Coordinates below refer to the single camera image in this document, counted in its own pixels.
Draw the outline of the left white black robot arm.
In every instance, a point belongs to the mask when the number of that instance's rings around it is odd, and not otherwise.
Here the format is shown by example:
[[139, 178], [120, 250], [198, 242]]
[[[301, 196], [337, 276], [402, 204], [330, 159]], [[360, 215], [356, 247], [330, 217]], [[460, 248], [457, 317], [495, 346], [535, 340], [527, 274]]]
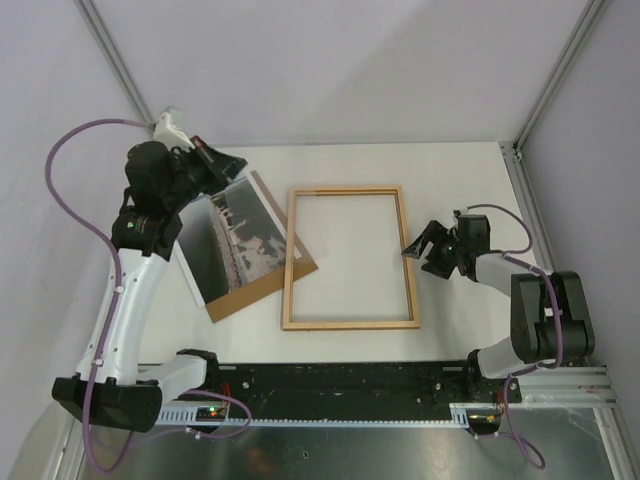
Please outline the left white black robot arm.
[[128, 186], [107, 246], [111, 279], [93, 337], [70, 377], [58, 377], [52, 397], [90, 425], [147, 432], [164, 403], [187, 391], [214, 397], [217, 357], [182, 350], [144, 374], [138, 355], [151, 301], [182, 228], [181, 211], [203, 194], [223, 192], [246, 160], [209, 147], [199, 137], [171, 147], [153, 140], [127, 154]]

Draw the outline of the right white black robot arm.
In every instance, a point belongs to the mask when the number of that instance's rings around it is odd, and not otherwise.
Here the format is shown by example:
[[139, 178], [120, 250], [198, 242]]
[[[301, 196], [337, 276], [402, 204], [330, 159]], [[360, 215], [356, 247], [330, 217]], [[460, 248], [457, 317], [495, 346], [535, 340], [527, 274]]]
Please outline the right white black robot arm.
[[453, 273], [504, 294], [510, 301], [509, 333], [469, 353], [459, 373], [433, 380], [439, 401], [488, 401], [517, 384], [517, 376], [584, 360], [595, 350], [595, 332], [580, 276], [547, 271], [491, 245], [487, 216], [456, 211], [445, 227], [432, 220], [402, 251], [421, 261], [424, 272], [448, 279]]

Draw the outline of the wooden picture frame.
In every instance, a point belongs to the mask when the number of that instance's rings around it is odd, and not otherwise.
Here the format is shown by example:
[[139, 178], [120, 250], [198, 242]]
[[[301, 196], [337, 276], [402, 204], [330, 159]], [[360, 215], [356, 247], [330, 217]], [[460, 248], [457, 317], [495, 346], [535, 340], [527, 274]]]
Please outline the wooden picture frame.
[[410, 330], [421, 327], [417, 285], [410, 260], [400, 256], [406, 293], [408, 318], [406, 320], [330, 322], [317, 320], [296, 322], [294, 311], [295, 242], [297, 199], [299, 197], [343, 197], [343, 196], [391, 196], [395, 201], [396, 220], [401, 249], [408, 246], [409, 227], [404, 192], [400, 185], [387, 186], [328, 186], [291, 187], [287, 200], [286, 252], [284, 285], [281, 301], [281, 328], [283, 331], [339, 331], [339, 330]]

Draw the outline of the landscape photo print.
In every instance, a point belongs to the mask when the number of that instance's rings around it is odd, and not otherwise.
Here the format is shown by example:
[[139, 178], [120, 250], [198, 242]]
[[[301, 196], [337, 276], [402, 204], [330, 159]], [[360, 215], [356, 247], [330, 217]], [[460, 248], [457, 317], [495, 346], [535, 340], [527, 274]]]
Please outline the landscape photo print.
[[283, 288], [286, 216], [257, 171], [181, 213], [175, 254], [196, 304], [224, 318]]

